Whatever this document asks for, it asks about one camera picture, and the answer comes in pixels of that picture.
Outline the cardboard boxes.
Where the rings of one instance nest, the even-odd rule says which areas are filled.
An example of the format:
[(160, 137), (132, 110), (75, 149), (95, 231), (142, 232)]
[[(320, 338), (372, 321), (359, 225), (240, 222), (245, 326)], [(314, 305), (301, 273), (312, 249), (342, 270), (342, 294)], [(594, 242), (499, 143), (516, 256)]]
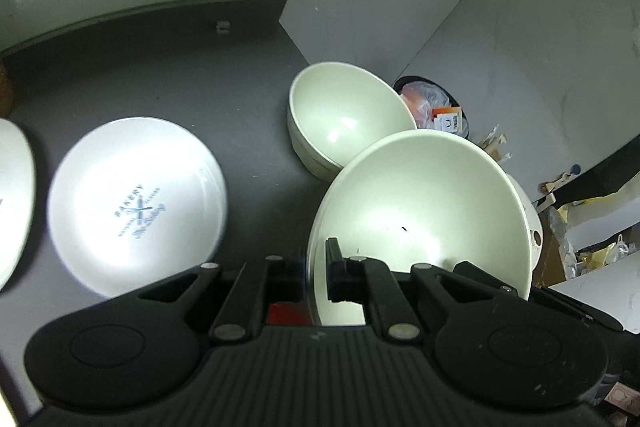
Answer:
[(540, 215), (544, 243), (533, 274), (535, 287), (551, 287), (575, 276), (575, 256), (566, 240), (566, 222), (559, 211), (551, 206)]

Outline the small white Bakery plate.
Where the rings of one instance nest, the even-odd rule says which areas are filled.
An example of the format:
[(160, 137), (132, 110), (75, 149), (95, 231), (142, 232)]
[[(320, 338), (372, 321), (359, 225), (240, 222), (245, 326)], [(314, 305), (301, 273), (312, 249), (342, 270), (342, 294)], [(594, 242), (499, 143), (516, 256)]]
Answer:
[(228, 213), (214, 154), (190, 131), (151, 117), (86, 134), (58, 166), (47, 203), (62, 265), (104, 297), (208, 261)]

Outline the red and black bowl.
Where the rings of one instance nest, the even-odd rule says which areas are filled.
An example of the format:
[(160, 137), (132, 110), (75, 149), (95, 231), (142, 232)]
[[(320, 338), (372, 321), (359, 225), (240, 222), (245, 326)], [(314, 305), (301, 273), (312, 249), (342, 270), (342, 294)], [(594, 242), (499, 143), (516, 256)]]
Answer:
[(274, 326), (306, 327), (312, 324), (306, 303), (271, 303), (267, 323)]

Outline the white plate Sweet print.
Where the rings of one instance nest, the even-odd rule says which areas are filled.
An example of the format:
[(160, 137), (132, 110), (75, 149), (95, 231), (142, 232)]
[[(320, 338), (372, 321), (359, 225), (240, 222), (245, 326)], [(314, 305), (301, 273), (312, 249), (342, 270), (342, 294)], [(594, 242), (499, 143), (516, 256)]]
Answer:
[(6, 286), (21, 260), (34, 213), (36, 170), (23, 131), (1, 119), (0, 283)]

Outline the cream bowl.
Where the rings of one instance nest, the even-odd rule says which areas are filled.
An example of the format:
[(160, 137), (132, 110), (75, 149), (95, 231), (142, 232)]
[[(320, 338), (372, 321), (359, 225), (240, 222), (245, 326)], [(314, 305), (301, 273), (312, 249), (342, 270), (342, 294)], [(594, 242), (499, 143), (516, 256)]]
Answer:
[(394, 272), (469, 261), (523, 299), (532, 286), (533, 239), (518, 184), (484, 150), (444, 132), (404, 131), (375, 143), (322, 199), (307, 247), (312, 312), (322, 325), (361, 325), (361, 306), (328, 297), (329, 237), (344, 257), (378, 259)]
[(332, 181), (352, 158), (386, 136), (416, 129), (389, 84), (341, 62), (309, 65), (296, 75), (286, 123), (295, 154), (323, 181)]

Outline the pot with plastic bags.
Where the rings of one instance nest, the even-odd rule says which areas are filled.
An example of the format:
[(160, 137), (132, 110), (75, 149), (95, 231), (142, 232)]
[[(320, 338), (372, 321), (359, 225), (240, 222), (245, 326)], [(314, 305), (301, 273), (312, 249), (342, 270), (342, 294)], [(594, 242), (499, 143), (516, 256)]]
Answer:
[(404, 76), (395, 81), (393, 89), (410, 110), (419, 129), (469, 138), (469, 121), (461, 104), (436, 82), (420, 76)]

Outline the orange juice bottle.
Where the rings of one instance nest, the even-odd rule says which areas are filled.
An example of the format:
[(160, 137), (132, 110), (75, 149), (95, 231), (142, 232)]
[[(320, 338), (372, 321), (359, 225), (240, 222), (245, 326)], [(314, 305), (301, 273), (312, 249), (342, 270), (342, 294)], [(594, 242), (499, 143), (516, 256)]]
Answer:
[(6, 71), (6, 66), (0, 62), (0, 117), (8, 118), (14, 105), (13, 82)]

